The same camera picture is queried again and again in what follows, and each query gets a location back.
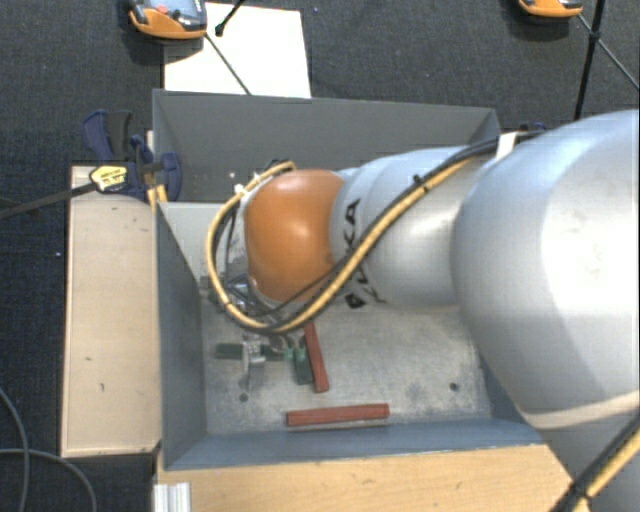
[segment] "yellow cable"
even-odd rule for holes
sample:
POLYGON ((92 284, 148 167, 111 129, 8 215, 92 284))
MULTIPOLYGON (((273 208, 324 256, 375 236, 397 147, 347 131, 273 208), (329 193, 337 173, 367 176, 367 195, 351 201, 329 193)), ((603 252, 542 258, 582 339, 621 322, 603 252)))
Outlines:
POLYGON ((586 510, 584 507, 588 503, 588 500, 597 496, 602 489, 615 477, 620 470, 633 458, 633 456, 640 451, 640 427, 627 438, 624 444, 618 449, 617 452, 611 456, 607 463, 602 466, 600 471, 596 474, 594 479, 587 487, 586 496, 581 498, 574 512, 586 510))
MULTIPOLYGON (((274 329, 272 332, 281 333, 284 331, 288 331, 290 329, 295 329, 298 327, 302 327, 309 319, 311 319, 316 313, 318 313, 326 304, 335 296, 336 293, 342 288, 342 286, 347 282, 347 280, 351 277, 353 272, 358 268, 358 265, 362 263, 362 260, 366 257, 367 253, 371 248, 375 245, 375 243, 380 239, 383 233, 389 228, 389 226, 400 217, 404 212, 406 212, 411 206, 413 206, 420 198, 422 198, 429 190, 440 185, 444 180, 449 178, 451 175, 456 173, 462 167, 464 167, 467 162, 469 162, 471 158, 458 162, 451 167, 443 170, 438 173, 433 178, 426 180, 422 187, 416 188, 412 191, 407 197, 402 199, 398 204, 396 204, 391 210, 389 210, 384 217, 382 217, 378 223, 372 228, 371 233, 362 241, 362 243, 356 248, 354 253, 351 255, 343 269, 337 274, 337 276, 331 281, 329 286, 314 299, 314 301, 307 306, 307 308, 298 314, 293 320, 288 322, 287 324, 274 329)), ((254 179, 250 182, 244 190, 237 193, 233 196, 229 201, 227 201, 224 206, 218 211, 216 216, 214 217, 211 225, 209 226, 209 231, 207 234, 207 245, 206 245, 206 257, 207 257, 207 267, 209 270, 209 276, 211 277, 211 282, 213 283, 213 287, 220 298, 223 306, 226 308, 227 312, 231 314, 234 318, 236 318, 239 322, 244 325, 252 328, 264 329, 268 328, 269 324, 264 322, 259 322, 254 318, 251 318, 245 315, 242 311, 240 311, 229 299, 220 279, 217 276, 216 268, 215 268, 215 255, 212 254, 211 246, 213 244, 213 237, 215 232, 220 225, 220 222, 224 218, 224 215, 235 206, 242 197, 257 187, 260 183, 265 181, 267 178, 273 176, 274 174, 284 172, 285 170, 293 170, 295 166, 291 162, 284 162, 278 166, 275 166, 268 171, 264 172, 259 178, 254 179)))

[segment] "gray box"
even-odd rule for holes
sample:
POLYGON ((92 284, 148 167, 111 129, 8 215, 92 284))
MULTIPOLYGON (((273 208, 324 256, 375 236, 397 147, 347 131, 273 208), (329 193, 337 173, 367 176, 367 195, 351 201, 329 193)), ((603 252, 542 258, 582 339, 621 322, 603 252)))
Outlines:
POLYGON ((264 385, 241 396, 241 362, 216 359, 214 348, 239 342, 242 332, 201 286, 206 230, 214 201, 231 191, 229 168, 248 176, 282 157, 341 169, 498 134, 489 109, 154 93, 156 152, 178 151, 186 174, 182 201, 161 204, 156 217, 166 469, 540 442, 480 360, 457 311, 351 310, 336 301, 316 320, 331 390, 297 385, 292 364, 275 361, 266 363, 264 385), (288 410, 371 402, 390 404, 383 426, 293 431, 284 423, 288 410))

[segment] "wooden board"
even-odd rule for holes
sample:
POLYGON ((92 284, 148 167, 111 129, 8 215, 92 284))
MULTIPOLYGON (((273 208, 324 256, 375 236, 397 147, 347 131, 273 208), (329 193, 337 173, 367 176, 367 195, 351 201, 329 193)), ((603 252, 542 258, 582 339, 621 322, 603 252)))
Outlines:
MULTIPOLYGON (((92 167, 74 167, 74 187, 92 167)), ((97 192, 69 209, 60 451, 150 452, 160 439, 151 208, 97 192)))
POLYGON ((546 512, 570 483, 543 445, 168 473, 159 469, 157 480, 190 482, 193 512, 546 512))

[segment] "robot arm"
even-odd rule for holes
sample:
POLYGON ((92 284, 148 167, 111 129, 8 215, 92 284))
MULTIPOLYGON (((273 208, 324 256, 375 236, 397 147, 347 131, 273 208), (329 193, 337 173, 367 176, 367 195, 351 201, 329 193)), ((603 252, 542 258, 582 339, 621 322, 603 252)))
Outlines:
MULTIPOLYGON (((246 208, 250 283, 272 304, 309 305, 245 325, 295 329, 337 293, 418 311, 457 305, 523 417, 576 478, 638 415, 637 126, 637 111, 620 112, 501 160, 489 159, 495 144, 426 149, 273 178, 246 208)), ((638 481, 636 456, 593 510, 632 510, 638 481)))

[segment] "black carpet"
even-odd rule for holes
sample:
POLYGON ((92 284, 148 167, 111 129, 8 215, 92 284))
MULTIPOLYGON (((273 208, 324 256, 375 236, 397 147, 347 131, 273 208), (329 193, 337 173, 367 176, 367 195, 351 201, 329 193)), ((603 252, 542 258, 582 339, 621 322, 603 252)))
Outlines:
MULTIPOLYGON (((515 0, 250 1, 303 15, 312 94, 495 108, 505 128, 570 121, 588 36, 578 20, 536 25, 515 0)), ((68 186, 90 112, 134 112, 151 128, 162 48, 132 32, 120 0, 5 0, 0 18, 0 197, 29 201, 68 186)), ((586 2, 591 20, 593 0, 586 2)), ((607 2, 603 39, 638 79, 640 2, 607 2)), ((584 115, 638 108, 638 93, 596 51, 584 115)), ((66 208, 0 221, 0 386, 34 449, 57 453, 64 329, 66 208)), ((0 448, 19 446, 0 406, 0 448)), ((76 461, 99 510, 150 508, 151 458, 76 461)), ((0 511, 17 510, 19 457, 0 456, 0 511)), ((30 511, 90 510, 64 468, 34 460, 30 511)))

